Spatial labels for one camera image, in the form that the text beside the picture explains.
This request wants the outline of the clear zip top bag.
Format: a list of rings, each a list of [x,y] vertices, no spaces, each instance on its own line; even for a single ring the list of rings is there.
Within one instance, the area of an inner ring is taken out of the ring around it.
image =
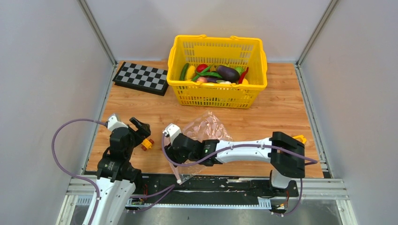
[[[211,111],[206,111],[201,116],[193,119],[187,125],[180,127],[182,134],[196,141],[204,141],[209,139],[218,139],[224,141],[232,141],[232,136],[228,133],[225,125]],[[170,165],[173,174],[176,177],[178,185],[182,185],[192,177],[199,175],[207,168],[204,165],[193,166],[174,166]]]

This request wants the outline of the yellow plastic basket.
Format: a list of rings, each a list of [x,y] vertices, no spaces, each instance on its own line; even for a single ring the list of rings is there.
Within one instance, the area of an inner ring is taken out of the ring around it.
[[[247,84],[181,81],[186,63],[216,67],[228,65],[247,70]],[[267,58],[262,40],[252,37],[177,35],[168,58],[167,82],[181,105],[249,108],[267,82]]]

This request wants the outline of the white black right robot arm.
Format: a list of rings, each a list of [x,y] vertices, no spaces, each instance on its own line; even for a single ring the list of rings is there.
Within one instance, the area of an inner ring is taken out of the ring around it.
[[[283,132],[273,132],[271,137],[246,142],[218,139],[197,141],[181,132],[162,132],[170,139],[163,151],[168,161],[177,166],[214,166],[235,161],[270,163],[273,170],[268,182],[269,192],[281,195],[291,179],[305,177],[305,145]]]

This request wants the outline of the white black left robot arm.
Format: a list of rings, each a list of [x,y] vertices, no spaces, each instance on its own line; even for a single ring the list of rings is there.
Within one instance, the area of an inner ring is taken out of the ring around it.
[[[134,117],[130,122],[136,130],[121,122],[115,114],[108,118],[109,146],[97,165],[95,184],[98,190],[93,194],[85,225],[118,224],[128,198],[143,190],[142,172],[132,166],[130,159],[133,149],[150,136],[150,125]]]

